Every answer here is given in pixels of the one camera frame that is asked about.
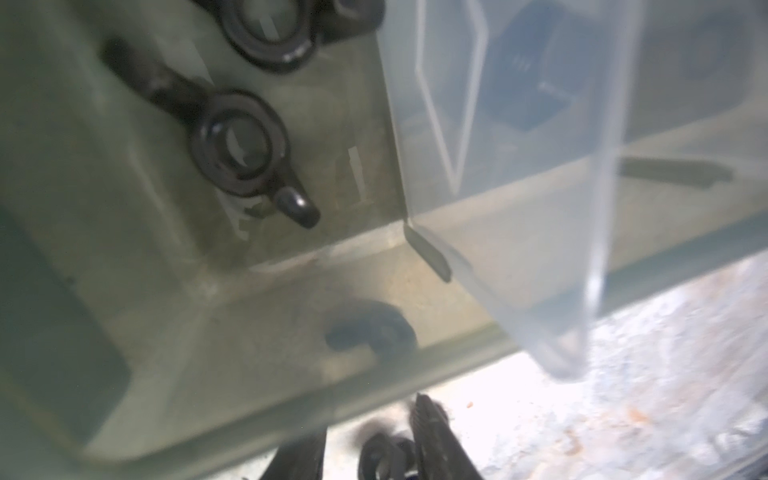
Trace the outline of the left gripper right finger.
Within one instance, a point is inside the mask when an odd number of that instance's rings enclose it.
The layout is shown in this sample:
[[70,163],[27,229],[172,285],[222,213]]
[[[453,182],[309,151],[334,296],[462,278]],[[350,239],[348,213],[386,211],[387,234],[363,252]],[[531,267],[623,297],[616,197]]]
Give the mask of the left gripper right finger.
[[409,425],[415,442],[419,479],[482,479],[451,430],[447,415],[430,396],[416,394]]

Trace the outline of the clear green organizer box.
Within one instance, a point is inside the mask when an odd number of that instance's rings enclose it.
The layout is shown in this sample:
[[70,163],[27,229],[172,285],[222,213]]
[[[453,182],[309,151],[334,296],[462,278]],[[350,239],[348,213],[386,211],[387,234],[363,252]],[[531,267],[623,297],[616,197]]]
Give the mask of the clear green organizer box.
[[767,249],[763,1],[5,1],[1,475],[481,478],[430,386]]

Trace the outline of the black hex nut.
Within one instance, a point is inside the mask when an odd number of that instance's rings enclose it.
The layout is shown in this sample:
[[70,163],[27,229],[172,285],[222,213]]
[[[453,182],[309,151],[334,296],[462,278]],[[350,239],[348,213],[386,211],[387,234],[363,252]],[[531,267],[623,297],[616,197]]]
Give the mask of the black hex nut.
[[521,132],[553,118],[585,89],[599,37],[594,21],[558,2],[529,3],[490,45],[489,114]]

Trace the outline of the black wing nut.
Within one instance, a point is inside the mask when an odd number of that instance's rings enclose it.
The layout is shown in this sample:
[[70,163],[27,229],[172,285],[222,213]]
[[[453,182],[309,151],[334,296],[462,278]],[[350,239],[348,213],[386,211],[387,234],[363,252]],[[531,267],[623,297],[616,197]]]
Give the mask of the black wing nut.
[[[117,36],[105,40],[99,56],[125,85],[184,125],[191,159],[216,188],[240,198],[265,196],[305,229],[318,224],[321,212],[290,163],[288,130],[264,99],[206,89]],[[226,145],[225,128],[236,120],[252,123],[265,138],[266,159],[255,169],[239,164]]]
[[252,33],[243,1],[199,1],[197,5],[212,15],[242,58],[274,74],[302,68],[324,44],[375,32],[386,11],[386,3],[378,0],[297,1],[295,27],[287,37],[273,41]]

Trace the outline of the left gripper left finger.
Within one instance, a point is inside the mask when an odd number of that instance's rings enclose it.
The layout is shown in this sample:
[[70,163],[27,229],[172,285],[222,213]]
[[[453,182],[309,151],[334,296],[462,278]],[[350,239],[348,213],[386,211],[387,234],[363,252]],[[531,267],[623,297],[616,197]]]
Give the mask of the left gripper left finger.
[[280,446],[261,480],[321,480],[327,431]]

